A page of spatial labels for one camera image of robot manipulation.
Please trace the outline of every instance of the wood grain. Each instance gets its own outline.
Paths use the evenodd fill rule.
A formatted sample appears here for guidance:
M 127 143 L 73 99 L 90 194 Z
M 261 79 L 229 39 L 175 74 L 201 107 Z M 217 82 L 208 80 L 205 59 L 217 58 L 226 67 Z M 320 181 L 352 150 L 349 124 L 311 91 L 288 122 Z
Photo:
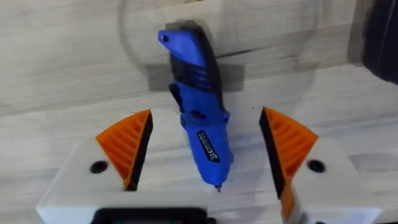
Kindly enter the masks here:
M 211 33 L 232 115 L 235 163 L 212 215 L 281 223 L 257 124 L 267 105 L 339 141 L 385 208 L 380 221 L 398 220 L 398 87 L 348 65 L 357 12 L 355 0 L 3 1 L 0 223 L 42 223 L 34 207 L 72 146 L 146 108 L 155 128 L 142 184 L 199 184 L 179 169 L 193 161 L 157 43 L 177 19 Z

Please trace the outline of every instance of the sticker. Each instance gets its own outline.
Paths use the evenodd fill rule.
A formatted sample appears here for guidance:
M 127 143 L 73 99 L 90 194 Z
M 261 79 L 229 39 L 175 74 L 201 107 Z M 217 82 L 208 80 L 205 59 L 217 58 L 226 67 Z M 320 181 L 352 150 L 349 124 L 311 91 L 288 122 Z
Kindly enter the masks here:
M 205 131 L 199 131 L 197 134 L 199 137 L 200 144 L 203 147 L 203 150 L 205 151 L 207 159 L 211 162 L 221 162 L 216 151 L 211 145 Z

